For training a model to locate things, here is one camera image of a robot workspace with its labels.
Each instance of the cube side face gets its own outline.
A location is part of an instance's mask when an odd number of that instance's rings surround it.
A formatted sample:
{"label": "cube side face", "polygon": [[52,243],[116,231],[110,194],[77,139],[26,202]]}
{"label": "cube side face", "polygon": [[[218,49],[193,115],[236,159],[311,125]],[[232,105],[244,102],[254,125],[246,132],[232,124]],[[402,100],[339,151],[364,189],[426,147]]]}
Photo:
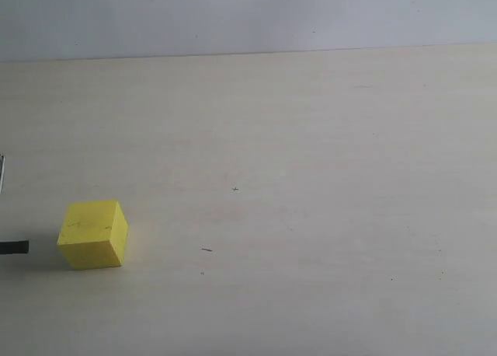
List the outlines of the cube side face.
{"label": "cube side face", "polygon": [[123,263],[124,251],[126,249],[127,230],[128,224],[126,218],[124,217],[123,210],[121,209],[119,203],[117,203],[110,243],[112,244],[117,259],[119,259],[121,264]]}
{"label": "cube side face", "polygon": [[58,245],[108,241],[117,201],[69,204]]}
{"label": "cube side face", "polygon": [[110,241],[63,244],[58,247],[73,269],[96,269],[121,265]]}

